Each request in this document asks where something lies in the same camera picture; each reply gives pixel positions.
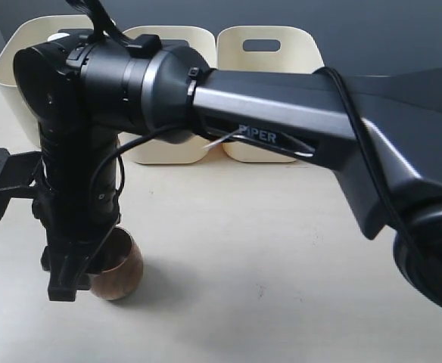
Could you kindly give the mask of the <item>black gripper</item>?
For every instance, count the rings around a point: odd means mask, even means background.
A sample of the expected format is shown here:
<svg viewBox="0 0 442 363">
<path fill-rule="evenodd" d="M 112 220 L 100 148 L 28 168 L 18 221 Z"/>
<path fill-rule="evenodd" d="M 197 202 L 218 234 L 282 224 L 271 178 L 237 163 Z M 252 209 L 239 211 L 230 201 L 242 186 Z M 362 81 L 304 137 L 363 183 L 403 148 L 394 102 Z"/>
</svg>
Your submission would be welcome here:
<svg viewBox="0 0 442 363">
<path fill-rule="evenodd" d="M 74 302 L 78 291 L 90 290 L 86 270 L 119 219 L 115 160 L 96 172 L 117 149 L 117 134 L 100 126 L 69 133 L 40 126 L 39 137 L 42 171 L 33 205 L 46 231 L 48 298 Z"/>
</svg>

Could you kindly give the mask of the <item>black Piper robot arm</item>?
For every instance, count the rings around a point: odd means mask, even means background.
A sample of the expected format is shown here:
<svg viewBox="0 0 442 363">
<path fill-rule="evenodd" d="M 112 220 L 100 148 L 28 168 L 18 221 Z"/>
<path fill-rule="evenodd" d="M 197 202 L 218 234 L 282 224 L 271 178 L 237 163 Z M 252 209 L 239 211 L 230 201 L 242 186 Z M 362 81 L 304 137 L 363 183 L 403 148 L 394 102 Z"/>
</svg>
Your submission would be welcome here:
<svg viewBox="0 0 442 363">
<path fill-rule="evenodd" d="M 117 136 L 240 141 L 333 171 L 361 232 L 396 231 L 394 261 L 442 308 L 442 67 L 396 76 L 217 70 L 154 35 L 92 33 L 19 50 L 37 118 L 33 214 L 47 231 L 48 295 L 72 301 L 120 220 Z"/>
</svg>

